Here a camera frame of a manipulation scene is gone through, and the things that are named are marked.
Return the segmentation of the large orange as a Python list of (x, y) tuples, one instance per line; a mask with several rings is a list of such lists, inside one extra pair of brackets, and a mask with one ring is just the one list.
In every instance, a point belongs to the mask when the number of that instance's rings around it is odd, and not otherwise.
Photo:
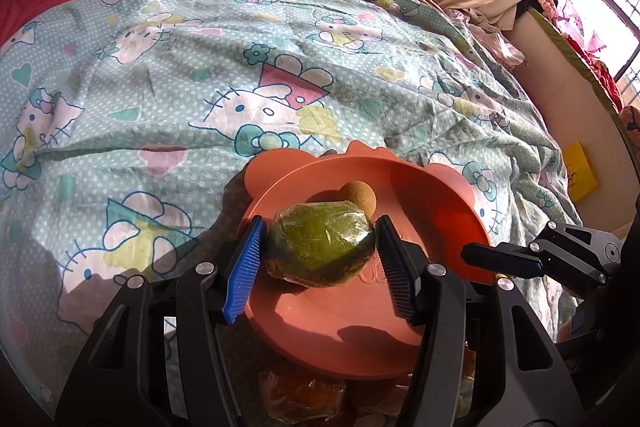
[(342, 413), (346, 381), (326, 377), (292, 363), (280, 363), (258, 375), (267, 414), (286, 425), (329, 421)]

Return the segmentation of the pink floral cloth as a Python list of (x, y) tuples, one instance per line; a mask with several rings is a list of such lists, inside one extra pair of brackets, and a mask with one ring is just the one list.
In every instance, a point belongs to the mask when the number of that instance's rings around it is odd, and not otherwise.
[(446, 9), (445, 13), (462, 24), (474, 39), (506, 69), (514, 69), (525, 62), (524, 54), (502, 34), (501, 30), (489, 23), (487, 17), (474, 9)]

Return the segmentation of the green fruit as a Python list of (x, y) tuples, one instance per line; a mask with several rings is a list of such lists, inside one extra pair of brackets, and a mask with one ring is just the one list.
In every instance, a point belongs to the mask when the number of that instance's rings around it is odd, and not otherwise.
[(304, 202), (274, 216), (264, 260), (270, 277), (331, 287), (356, 277), (375, 244), (370, 219), (352, 202)]

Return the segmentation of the yellow paper note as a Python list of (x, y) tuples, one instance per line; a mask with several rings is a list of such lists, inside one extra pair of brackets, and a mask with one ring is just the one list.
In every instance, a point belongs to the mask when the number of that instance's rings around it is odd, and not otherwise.
[(582, 143), (576, 141), (565, 147), (563, 160), (567, 171), (567, 193), (572, 202), (580, 202), (600, 187)]

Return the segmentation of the small tan longan fruit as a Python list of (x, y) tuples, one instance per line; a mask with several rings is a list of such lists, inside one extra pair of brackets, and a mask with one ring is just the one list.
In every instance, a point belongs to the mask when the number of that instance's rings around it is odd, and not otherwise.
[(360, 208), (368, 219), (371, 219), (378, 207), (378, 199), (375, 191), (369, 184), (363, 181), (350, 181), (344, 184), (337, 192), (337, 198), (348, 200)]

